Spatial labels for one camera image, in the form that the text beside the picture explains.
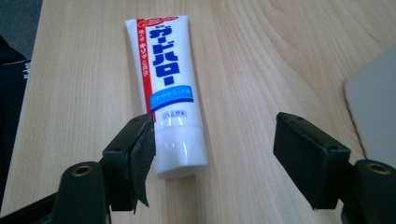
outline toothpaste tube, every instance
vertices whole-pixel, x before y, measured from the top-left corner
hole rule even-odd
[[[154,113],[159,178],[193,175],[207,166],[192,70],[188,16],[126,21],[145,113]]]

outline blue label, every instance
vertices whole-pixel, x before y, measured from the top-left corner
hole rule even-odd
[[[194,102],[191,86],[175,86],[162,91],[157,91],[149,97],[151,113],[180,102]]]

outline black fabric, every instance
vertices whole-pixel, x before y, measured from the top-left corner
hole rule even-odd
[[[30,60],[0,36],[0,208],[20,119]]]

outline dark floor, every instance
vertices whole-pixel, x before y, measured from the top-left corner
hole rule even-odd
[[[42,0],[0,0],[0,35],[23,56],[32,58]]]

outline product label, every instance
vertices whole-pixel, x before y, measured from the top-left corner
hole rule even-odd
[[[172,22],[177,17],[137,20],[138,48],[143,86],[148,112],[155,112],[167,105],[181,102],[193,102],[191,86],[177,83],[176,76],[182,76],[180,58],[176,48],[177,35],[173,35]],[[156,88],[151,81],[154,78]],[[183,115],[186,113],[165,113],[164,117]]]

